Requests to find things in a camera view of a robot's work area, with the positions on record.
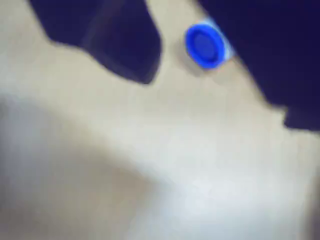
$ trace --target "blue bottle cap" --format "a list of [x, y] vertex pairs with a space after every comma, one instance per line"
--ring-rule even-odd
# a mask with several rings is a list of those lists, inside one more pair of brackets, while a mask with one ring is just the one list
[[190, 57], [205, 69], [213, 69], [224, 61], [225, 44], [220, 34], [207, 24], [190, 27], [185, 45]]

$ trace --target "beige surface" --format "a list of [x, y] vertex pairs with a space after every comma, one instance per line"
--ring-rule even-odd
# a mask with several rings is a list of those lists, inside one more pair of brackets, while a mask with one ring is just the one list
[[149, 0], [154, 84], [50, 44], [26, 1], [0, 3], [1, 239], [305, 239], [316, 135], [289, 131], [236, 61], [198, 73], [187, 0]]

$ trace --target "dark blue fabric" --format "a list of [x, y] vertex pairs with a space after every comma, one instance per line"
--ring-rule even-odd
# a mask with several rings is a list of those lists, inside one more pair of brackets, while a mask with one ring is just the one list
[[320, 2], [198, 0], [290, 128], [320, 130]]
[[[29, 1], [52, 40], [84, 49], [124, 78], [144, 84], [153, 79], [161, 41], [144, 0]], [[266, 99], [288, 107], [285, 124], [320, 130], [320, 2], [198, 1]]]
[[79, 47], [114, 73], [149, 84], [159, 33], [144, 0], [29, 0], [53, 41]]

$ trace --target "cloth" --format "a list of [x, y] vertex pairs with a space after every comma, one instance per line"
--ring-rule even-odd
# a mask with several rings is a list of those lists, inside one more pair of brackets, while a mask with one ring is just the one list
[[[160, 35], [144, 0], [29, 0], [53, 41], [90, 53], [114, 73], [148, 84]], [[268, 102], [288, 108], [290, 128], [320, 130], [318, 1], [198, 0]]]

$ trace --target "bottle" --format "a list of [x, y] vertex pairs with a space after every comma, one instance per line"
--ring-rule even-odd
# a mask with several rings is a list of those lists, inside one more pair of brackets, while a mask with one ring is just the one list
[[210, 18], [187, 30], [185, 47], [188, 55], [204, 69], [215, 69], [235, 55], [227, 38]]

